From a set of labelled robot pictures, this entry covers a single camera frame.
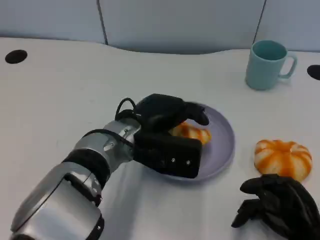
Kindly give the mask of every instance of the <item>orange and white toy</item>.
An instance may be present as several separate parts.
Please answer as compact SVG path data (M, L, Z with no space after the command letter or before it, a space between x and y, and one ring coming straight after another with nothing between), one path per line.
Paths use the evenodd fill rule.
M256 144L254 166L261 174L278 174L301 182L310 173L309 150L294 141L261 140Z
M207 129L199 129L187 122L183 122L170 131L171 135L185 137L189 139L198 139L202 145L211 140L211 134Z

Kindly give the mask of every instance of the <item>mug handle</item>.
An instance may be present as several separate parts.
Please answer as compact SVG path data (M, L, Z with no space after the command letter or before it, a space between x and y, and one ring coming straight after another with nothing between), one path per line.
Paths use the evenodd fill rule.
M282 78L282 79L289 79L292 76L292 74L294 73L296 66L297 66L297 63L298 63L297 56L294 53L289 52L287 57L293 58L293 64L290 68L290 71L287 74L279 74L279 78Z

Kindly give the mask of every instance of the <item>orange striped food toy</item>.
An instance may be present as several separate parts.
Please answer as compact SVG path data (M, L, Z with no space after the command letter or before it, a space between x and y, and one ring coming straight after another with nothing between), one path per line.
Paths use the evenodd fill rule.
M198 139L202 145L207 144L211 140L211 134L207 129L199 129L187 122L183 122L176 126L170 131L170 133L173 136Z
M261 140L256 144L254 166L261 174L278 174L301 182L310 173L309 150L294 141Z

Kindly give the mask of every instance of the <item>plate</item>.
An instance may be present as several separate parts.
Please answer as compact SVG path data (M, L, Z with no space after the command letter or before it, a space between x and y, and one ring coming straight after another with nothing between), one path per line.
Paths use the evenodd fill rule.
M235 152L235 134L228 120L217 110L207 105L204 112L209 118L209 125L202 126L193 120L188 123L200 129L208 129L212 139L202 148L199 173L196 178L165 175L178 181L196 182L211 178L224 170L233 160Z

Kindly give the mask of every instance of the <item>mug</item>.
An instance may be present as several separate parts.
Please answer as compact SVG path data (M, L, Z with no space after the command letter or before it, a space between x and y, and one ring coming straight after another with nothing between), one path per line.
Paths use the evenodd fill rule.
M291 69L287 74L280 74L287 57L293 58ZM289 79L292 76L297 61L297 57L282 44L272 40L257 41L250 50L245 82L255 90L272 89L279 78Z

